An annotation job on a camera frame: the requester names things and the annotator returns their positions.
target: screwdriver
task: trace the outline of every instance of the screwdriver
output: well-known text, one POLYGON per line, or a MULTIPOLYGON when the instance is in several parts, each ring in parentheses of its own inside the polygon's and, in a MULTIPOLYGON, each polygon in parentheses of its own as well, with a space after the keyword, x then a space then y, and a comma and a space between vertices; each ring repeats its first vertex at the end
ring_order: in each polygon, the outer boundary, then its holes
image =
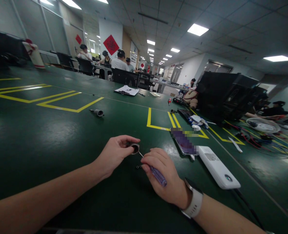
POLYGON ((164 176, 160 173, 160 171, 158 171, 156 168, 152 167, 151 165, 150 166, 150 169, 153 173, 153 175, 155 176, 155 178, 158 180, 158 182, 163 186, 163 187, 166 187, 167 185, 167 181, 166 179, 164 178, 164 176))

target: smartwatch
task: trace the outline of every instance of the smartwatch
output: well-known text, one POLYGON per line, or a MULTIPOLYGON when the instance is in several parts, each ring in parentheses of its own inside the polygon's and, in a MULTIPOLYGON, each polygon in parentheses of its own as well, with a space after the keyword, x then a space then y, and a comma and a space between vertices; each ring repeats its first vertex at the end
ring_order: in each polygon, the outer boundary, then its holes
POLYGON ((198 215, 203 202, 203 192, 195 186, 195 184, 188 178, 184 178, 185 185, 193 193, 193 198, 187 209, 181 210, 188 218, 194 218, 198 215))

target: hand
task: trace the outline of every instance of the hand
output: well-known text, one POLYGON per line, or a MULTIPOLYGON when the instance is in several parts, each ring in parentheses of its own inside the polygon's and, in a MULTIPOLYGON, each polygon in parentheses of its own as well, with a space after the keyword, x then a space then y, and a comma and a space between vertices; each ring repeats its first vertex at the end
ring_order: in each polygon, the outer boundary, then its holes
POLYGON ((184 181, 180 179, 173 161, 163 149, 151 149, 149 153, 144 155, 141 162, 144 163, 142 168, 158 196, 181 209, 186 209, 190 205, 192 193, 188 190, 184 181), (161 186, 148 165, 161 172, 167 181, 166 187, 161 186))
POLYGON ((133 147, 127 147, 129 142, 139 143, 140 139, 127 135, 109 139, 101 154, 93 162, 97 168, 102 169, 103 178, 108 178, 123 159, 134 151, 133 147))

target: right hand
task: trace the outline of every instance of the right hand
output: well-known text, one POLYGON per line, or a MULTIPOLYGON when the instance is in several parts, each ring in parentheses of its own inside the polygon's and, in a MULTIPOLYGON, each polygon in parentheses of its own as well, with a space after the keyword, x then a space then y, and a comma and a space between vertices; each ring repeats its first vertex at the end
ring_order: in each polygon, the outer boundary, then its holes
POLYGON ((187 187, 177 174, 176 167, 168 154, 160 148, 153 148, 144 155, 141 162, 143 170, 146 172, 155 192, 166 202, 175 204, 181 209, 186 209, 190 202, 191 196, 187 191, 187 187), (167 185, 162 187, 155 176, 152 174, 150 167, 159 170, 165 177, 167 185))

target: left hand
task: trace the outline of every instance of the left hand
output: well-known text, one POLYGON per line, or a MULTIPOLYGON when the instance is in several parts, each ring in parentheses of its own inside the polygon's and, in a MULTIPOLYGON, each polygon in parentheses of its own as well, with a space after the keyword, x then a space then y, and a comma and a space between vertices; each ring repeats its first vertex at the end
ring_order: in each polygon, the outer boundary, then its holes
POLYGON ((102 169, 104 178, 108 178, 123 159, 134 151, 133 147, 127 147, 129 142, 139 143, 140 139, 128 135, 110 138, 101 154, 93 162, 102 169))

